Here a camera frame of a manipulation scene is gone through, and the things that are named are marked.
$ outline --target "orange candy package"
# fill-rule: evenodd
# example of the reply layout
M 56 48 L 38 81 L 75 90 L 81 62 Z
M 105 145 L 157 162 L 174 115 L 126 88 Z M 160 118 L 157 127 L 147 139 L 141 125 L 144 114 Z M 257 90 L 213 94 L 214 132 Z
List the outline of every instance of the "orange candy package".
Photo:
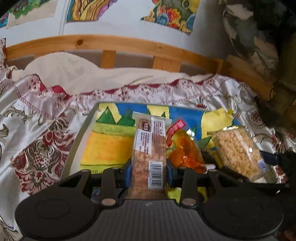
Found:
M 179 119 L 167 130 L 168 157 L 175 167 L 189 167 L 197 173 L 204 173 L 206 166 L 194 133 L 186 131 L 186 127 L 184 120 Z

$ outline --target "wood knot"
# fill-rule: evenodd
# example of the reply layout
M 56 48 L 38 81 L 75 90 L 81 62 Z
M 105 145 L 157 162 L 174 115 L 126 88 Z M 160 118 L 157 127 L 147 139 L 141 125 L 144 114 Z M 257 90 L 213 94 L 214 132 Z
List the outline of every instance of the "wood knot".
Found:
M 78 46 L 80 46 L 80 45 L 82 45 L 82 44 L 83 44 L 83 40 L 82 40 L 82 39 L 77 40 L 77 45 L 78 45 Z

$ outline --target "plastic container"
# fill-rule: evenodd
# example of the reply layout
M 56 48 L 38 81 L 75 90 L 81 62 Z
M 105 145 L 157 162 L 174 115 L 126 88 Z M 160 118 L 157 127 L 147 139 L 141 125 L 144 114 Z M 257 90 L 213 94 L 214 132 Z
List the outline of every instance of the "plastic container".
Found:
M 264 176 L 267 166 L 245 127 L 232 126 L 210 133 L 223 164 L 249 178 L 251 182 Z

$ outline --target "ribbed gray surface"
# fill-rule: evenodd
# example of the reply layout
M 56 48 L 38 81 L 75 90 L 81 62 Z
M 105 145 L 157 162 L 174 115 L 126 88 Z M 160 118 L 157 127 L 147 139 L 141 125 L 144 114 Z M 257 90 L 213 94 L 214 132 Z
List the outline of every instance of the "ribbed gray surface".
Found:
M 103 211 L 88 231 L 70 240 L 230 241 L 235 239 L 211 230 L 196 211 L 182 209 L 173 200 L 126 200 L 117 209 Z M 261 240 L 277 239 L 269 236 Z

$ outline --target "snack bar wrapper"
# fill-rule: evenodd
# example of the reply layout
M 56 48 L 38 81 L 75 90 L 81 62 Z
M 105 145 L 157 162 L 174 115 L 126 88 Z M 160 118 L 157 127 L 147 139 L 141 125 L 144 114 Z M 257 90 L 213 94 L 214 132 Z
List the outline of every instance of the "snack bar wrapper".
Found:
M 279 165 L 275 165 L 272 168 L 276 174 L 276 183 L 286 183 L 288 181 L 288 176 L 284 173 Z
M 195 133 L 182 118 L 175 119 L 166 134 L 167 155 L 175 167 L 189 167 L 197 173 L 207 170 Z
M 267 166 L 243 126 L 225 127 L 210 133 L 223 164 L 254 182 L 263 177 Z
M 134 112 L 136 134 L 128 198 L 163 199 L 166 167 L 165 126 L 171 120 Z

